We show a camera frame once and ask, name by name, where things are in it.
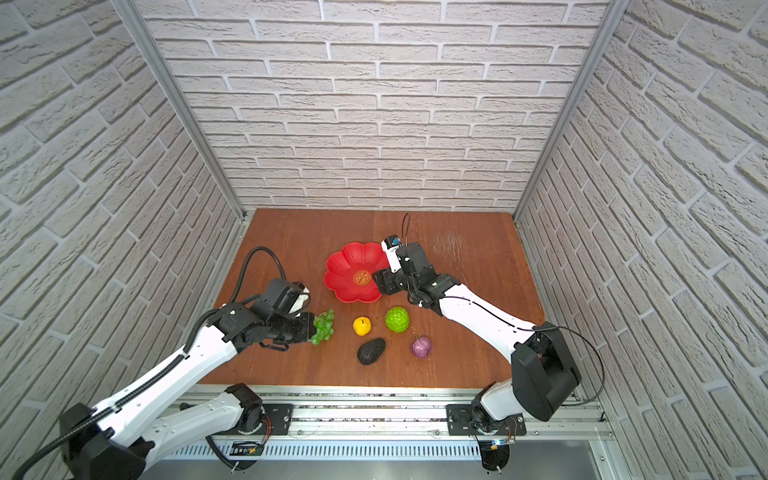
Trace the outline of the green fake grape bunch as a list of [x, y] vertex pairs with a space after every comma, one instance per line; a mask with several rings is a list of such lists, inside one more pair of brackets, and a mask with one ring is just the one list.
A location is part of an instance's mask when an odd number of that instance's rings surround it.
[[319, 345], [323, 341], [329, 340], [334, 334], [335, 311], [333, 309], [322, 312], [319, 316], [316, 316], [313, 321], [313, 326], [316, 331], [310, 338], [310, 342], [313, 345]]

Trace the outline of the green bumpy fake fruit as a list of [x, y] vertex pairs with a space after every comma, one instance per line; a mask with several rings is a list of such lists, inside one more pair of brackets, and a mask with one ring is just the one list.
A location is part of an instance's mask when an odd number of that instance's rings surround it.
[[392, 332], [406, 332], [410, 327], [409, 313], [404, 307], [393, 307], [389, 309], [385, 315], [385, 325]]

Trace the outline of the yellow fake lemon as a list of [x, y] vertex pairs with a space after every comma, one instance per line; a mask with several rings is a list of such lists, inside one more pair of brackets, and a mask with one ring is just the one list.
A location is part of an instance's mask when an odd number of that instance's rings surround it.
[[360, 316], [353, 321], [353, 330], [358, 336], [366, 336], [372, 329], [371, 320], [368, 317]]

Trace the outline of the purple fake fig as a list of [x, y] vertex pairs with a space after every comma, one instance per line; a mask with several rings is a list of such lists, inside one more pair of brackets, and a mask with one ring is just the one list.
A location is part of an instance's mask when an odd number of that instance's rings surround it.
[[432, 350], [432, 342], [427, 336], [417, 337], [412, 345], [411, 352], [417, 358], [426, 358]]

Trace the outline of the dark fake avocado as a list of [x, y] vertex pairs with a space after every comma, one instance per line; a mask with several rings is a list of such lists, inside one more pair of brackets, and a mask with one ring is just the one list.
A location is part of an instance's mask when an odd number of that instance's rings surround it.
[[357, 359], [361, 365], [369, 366], [376, 363], [384, 351], [387, 343], [383, 338], [376, 338], [365, 342], [357, 350]]

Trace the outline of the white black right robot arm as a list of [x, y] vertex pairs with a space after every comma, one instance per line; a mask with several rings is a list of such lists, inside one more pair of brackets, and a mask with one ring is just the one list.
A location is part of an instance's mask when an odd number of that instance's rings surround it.
[[448, 274], [438, 274], [417, 242], [395, 235], [381, 242], [388, 265], [373, 274], [384, 295], [404, 291], [410, 304], [454, 321], [487, 342], [509, 362], [511, 378], [496, 382], [471, 404], [470, 427], [492, 434], [510, 417], [527, 413], [548, 421], [581, 382], [560, 329], [515, 317], [481, 299]]

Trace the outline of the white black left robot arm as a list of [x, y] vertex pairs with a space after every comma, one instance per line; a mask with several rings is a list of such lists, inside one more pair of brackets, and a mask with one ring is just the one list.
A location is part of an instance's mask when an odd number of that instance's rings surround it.
[[238, 383], [218, 396], [166, 414], [199, 380], [254, 344], [285, 351], [316, 333], [299, 307], [253, 309], [230, 303], [205, 313], [185, 344], [139, 380], [93, 407], [60, 419], [64, 463], [77, 479], [137, 479], [158, 461], [204, 437], [232, 429], [269, 430], [262, 399]]

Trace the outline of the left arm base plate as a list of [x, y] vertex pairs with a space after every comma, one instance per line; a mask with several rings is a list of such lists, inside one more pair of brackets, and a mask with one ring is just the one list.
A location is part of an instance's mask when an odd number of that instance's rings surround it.
[[244, 410], [235, 429], [243, 435], [278, 435], [288, 434], [294, 406], [289, 403], [262, 404]]

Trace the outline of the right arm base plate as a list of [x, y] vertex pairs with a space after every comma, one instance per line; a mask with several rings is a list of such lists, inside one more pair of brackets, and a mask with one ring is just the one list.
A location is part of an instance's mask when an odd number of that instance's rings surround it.
[[449, 404], [445, 407], [450, 436], [504, 436], [521, 437], [527, 434], [521, 414], [503, 420], [494, 420], [477, 406]]

